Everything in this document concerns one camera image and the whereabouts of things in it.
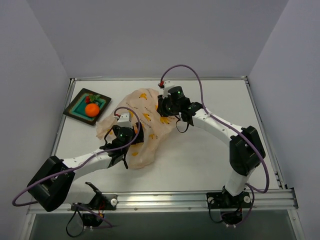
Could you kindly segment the yellow orange fake mango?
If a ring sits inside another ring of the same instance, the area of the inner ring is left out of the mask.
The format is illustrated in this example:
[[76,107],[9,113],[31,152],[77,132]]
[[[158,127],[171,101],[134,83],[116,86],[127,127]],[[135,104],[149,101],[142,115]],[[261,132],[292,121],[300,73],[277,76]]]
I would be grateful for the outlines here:
[[135,134],[137,134],[137,133],[138,133],[138,128],[139,128],[139,127],[138,127],[137,125],[135,125],[133,128],[134,128],[134,132],[135,132]]

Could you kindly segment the banana print plastic bag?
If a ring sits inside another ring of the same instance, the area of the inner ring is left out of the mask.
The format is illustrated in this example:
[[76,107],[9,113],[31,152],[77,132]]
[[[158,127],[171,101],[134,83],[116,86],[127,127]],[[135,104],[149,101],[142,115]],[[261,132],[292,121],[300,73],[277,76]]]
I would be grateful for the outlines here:
[[140,131],[144,139],[142,143],[132,144],[126,154],[129,169],[141,169],[155,161],[160,143],[176,127],[173,117],[162,117],[157,112],[160,93],[152,88],[140,88],[133,91],[119,102],[117,114],[125,113],[125,107],[134,110],[142,125]]

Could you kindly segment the orange fake fruit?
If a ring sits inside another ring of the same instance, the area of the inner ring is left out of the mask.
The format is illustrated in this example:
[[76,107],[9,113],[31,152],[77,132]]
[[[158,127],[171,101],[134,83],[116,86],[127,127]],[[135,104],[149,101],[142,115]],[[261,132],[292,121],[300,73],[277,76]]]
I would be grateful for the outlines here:
[[87,104],[84,113],[86,116],[94,118],[100,113],[100,107],[96,103]]

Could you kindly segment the fake strawberry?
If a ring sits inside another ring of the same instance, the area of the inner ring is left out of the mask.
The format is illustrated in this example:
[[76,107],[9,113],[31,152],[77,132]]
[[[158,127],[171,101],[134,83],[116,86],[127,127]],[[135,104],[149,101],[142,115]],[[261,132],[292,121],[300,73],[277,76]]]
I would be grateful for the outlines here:
[[100,99],[100,94],[89,94],[85,97],[84,102],[88,105],[91,103],[96,103]]

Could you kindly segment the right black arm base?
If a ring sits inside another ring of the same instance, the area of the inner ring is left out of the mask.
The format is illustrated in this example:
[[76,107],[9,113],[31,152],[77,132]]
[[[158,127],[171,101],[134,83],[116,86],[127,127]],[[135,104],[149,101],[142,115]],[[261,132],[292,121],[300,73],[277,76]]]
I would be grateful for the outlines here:
[[[208,215],[215,224],[236,228],[243,223],[252,211],[255,198],[248,192],[242,191],[239,195],[232,196],[227,191],[206,193]],[[212,210],[220,210],[220,219],[214,219]]]

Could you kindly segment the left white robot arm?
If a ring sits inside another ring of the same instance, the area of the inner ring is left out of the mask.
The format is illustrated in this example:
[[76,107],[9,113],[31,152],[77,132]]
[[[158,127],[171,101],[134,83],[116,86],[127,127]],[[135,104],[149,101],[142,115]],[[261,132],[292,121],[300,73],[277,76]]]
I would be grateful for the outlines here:
[[95,192],[88,192],[83,200],[69,194],[72,183],[80,177],[97,170],[109,169],[123,162],[129,168],[127,153],[130,146],[144,141],[144,132],[141,123],[134,127],[114,125],[115,139],[106,142],[92,153],[82,156],[60,159],[57,156],[49,157],[28,183],[27,191],[47,212],[56,210],[64,203],[81,202],[88,209],[95,210],[100,206],[101,197]]

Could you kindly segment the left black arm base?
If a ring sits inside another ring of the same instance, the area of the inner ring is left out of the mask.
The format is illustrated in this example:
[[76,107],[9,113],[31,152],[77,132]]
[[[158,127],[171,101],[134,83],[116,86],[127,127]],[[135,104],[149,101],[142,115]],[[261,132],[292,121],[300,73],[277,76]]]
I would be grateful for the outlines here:
[[116,194],[103,193],[91,182],[85,182],[94,192],[94,196],[89,203],[73,203],[71,210],[79,214],[85,227],[91,229],[113,228],[114,226],[105,218],[103,211],[115,211],[118,204]]

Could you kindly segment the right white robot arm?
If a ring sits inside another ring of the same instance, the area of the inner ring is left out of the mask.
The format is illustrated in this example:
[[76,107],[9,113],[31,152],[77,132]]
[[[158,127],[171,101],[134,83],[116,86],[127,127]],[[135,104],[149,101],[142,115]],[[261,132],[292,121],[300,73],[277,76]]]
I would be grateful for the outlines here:
[[234,125],[209,112],[203,104],[191,102],[181,86],[164,86],[159,95],[157,112],[161,117],[179,117],[187,126],[200,128],[229,147],[230,178],[222,193],[223,203],[234,206],[240,201],[252,172],[264,161],[266,152],[258,131],[253,126]]

